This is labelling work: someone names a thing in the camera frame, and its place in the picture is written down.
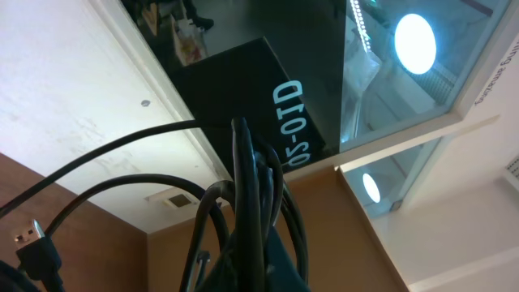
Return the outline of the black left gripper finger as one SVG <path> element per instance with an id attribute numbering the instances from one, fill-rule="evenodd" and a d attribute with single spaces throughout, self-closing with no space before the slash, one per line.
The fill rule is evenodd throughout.
<path id="1" fill-rule="evenodd" d="M 267 239 L 267 291 L 310 292 L 310 288 L 299 276 L 279 234 L 271 227 Z"/>

